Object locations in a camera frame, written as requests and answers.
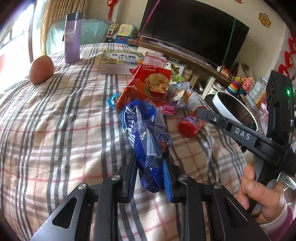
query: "purple thermos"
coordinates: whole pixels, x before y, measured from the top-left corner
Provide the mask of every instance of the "purple thermos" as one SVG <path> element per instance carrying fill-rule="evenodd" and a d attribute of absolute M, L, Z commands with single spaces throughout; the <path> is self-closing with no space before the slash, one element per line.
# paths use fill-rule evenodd
<path fill-rule="evenodd" d="M 65 22 L 65 63 L 74 63 L 80 59 L 80 35 L 82 12 L 73 12 L 66 15 Z"/>

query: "blue gripper pad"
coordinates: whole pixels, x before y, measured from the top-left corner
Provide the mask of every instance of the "blue gripper pad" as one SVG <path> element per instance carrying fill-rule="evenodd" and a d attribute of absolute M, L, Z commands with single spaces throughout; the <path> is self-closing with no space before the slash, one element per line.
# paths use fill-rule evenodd
<path fill-rule="evenodd" d="M 166 161 L 163 162 L 163 181 L 165 185 L 165 193 L 169 202 L 171 202 L 173 200 L 172 181 L 170 179 L 170 174 L 168 172 Z"/>

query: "orange package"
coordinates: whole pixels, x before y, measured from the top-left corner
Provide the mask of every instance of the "orange package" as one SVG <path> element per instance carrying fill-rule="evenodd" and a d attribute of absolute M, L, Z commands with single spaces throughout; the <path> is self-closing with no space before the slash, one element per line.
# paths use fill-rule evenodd
<path fill-rule="evenodd" d="M 122 110 L 134 100 L 151 101 L 156 107 L 164 104 L 164 96 L 170 83 L 171 71 L 151 65 L 140 65 L 129 85 L 123 90 L 116 109 Z"/>

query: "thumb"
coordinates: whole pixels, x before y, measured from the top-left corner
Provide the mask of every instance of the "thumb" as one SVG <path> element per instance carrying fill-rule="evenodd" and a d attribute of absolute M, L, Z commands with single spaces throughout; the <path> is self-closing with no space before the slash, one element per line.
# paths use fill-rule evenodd
<path fill-rule="evenodd" d="M 281 204 L 281 194 L 279 192 L 268 189 L 263 184 L 254 180 L 247 181 L 245 192 L 250 198 L 259 202 L 266 208 L 284 205 L 284 202 Z"/>

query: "thermos lid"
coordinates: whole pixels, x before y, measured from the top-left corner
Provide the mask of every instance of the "thermos lid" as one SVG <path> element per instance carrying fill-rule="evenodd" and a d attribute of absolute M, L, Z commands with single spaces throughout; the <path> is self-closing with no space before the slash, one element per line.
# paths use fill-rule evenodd
<path fill-rule="evenodd" d="M 66 22 L 73 20 L 82 20 L 82 12 L 73 12 L 66 15 Z"/>

